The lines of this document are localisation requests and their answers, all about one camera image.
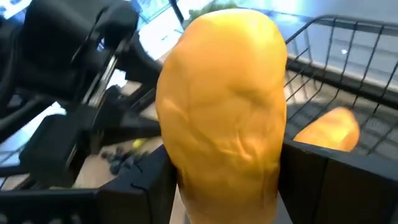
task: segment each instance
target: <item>black plastic part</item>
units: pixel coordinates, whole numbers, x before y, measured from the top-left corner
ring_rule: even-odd
[[[115,2],[32,1],[22,30],[25,57],[36,67],[55,71],[70,69],[71,58],[89,36],[97,16]]]
[[[83,131],[96,111],[81,106],[68,116],[55,114],[41,122],[19,159],[30,175],[47,185],[70,187],[90,154]]]
[[[285,141],[279,192],[294,224],[390,223],[398,163]]]
[[[96,32],[105,34],[105,47],[116,50],[119,43],[137,29],[139,15],[127,1],[117,2],[106,9],[98,21]]]
[[[117,68],[126,71],[126,79],[155,87],[162,65],[146,54],[136,31],[121,54]]]
[[[99,189],[0,192],[9,223],[166,224],[177,175],[163,146]]]

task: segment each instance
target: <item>metal wire rack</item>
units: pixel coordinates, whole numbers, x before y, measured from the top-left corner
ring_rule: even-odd
[[[340,16],[318,17],[289,38],[285,138],[345,106],[361,128],[354,152],[398,159],[397,40],[395,24]]]

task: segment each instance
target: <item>yellow mango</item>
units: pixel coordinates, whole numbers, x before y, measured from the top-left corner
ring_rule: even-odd
[[[353,112],[338,107],[309,124],[294,141],[351,152],[359,141],[360,132]]]
[[[277,26],[249,9],[200,16],[171,50],[155,103],[192,224],[274,219],[286,60]]]

